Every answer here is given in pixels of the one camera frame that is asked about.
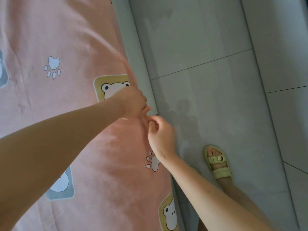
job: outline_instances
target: forearm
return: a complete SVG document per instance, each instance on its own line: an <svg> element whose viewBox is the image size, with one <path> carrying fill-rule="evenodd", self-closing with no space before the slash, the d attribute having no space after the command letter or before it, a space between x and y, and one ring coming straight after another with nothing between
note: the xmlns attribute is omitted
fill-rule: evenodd
<svg viewBox="0 0 308 231"><path fill-rule="evenodd" d="M162 161L209 231L272 231L179 157Z"/></svg>
<svg viewBox="0 0 308 231"><path fill-rule="evenodd" d="M121 112L106 99L0 139L0 214L29 208Z"/></svg>

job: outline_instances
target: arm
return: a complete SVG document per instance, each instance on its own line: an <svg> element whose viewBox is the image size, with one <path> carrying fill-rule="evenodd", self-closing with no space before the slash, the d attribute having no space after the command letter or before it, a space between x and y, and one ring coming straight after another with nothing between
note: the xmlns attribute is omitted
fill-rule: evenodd
<svg viewBox="0 0 308 231"><path fill-rule="evenodd" d="M209 231L273 231L176 155L175 131L164 119L150 117L148 138L156 157L173 175Z"/></svg>
<svg viewBox="0 0 308 231"><path fill-rule="evenodd" d="M119 118L137 117L149 110L142 92L129 86L100 103L0 139L0 229L12 229L107 126Z"/></svg>

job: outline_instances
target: gray square patch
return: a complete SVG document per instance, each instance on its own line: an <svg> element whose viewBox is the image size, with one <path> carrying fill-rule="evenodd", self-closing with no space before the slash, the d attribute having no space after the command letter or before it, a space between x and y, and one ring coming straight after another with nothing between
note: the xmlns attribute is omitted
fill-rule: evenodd
<svg viewBox="0 0 308 231"><path fill-rule="evenodd" d="M4 56L2 50L0 50L0 88L6 85L9 81L9 75L6 72L4 65Z"/></svg>
<svg viewBox="0 0 308 231"><path fill-rule="evenodd" d="M61 177L45 193L49 200L68 199L75 194L71 166L61 175Z"/></svg>

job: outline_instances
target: leg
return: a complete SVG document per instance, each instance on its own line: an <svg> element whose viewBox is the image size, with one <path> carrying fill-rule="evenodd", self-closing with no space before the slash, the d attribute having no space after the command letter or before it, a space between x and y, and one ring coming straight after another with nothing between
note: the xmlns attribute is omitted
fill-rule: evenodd
<svg viewBox="0 0 308 231"><path fill-rule="evenodd" d="M207 149L207 156L216 156L216 155L221 155L221 153L214 148ZM215 170L215 169L226 167L226 166L227 166L226 162L212 164L212 169ZM248 210L251 214L257 217L259 220L263 221L264 223L268 225L271 225L270 221L263 214L263 212L254 204L254 202L252 202L250 198L248 198L247 195L245 195L239 188L233 185L231 177L219 178L217 182L222 187L223 191L230 198L238 202L242 207ZM204 226L201 220L199 220L198 231L207 231L206 227Z"/></svg>

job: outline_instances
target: sandal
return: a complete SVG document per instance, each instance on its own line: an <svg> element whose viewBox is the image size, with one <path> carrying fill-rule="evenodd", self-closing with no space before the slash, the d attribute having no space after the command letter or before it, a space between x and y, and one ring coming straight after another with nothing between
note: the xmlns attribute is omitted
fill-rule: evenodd
<svg viewBox="0 0 308 231"><path fill-rule="evenodd" d="M220 151L221 155L207 156L207 149L209 147ZM224 152L219 147L217 147L215 145L207 145L203 148L202 153L203 153L203 158L204 158L206 164L208 165L210 171L212 172L212 174L213 174L213 176L216 180L219 179L219 178L222 178L222 177L231 177L232 178L232 173L230 171L227 158L226 158ZM226 162L227 167L222 167L222 168L218 168L218 169L215 169L215 170L212 169L211 164L217 164L217 163L222 163L222 162Z"/></svg>

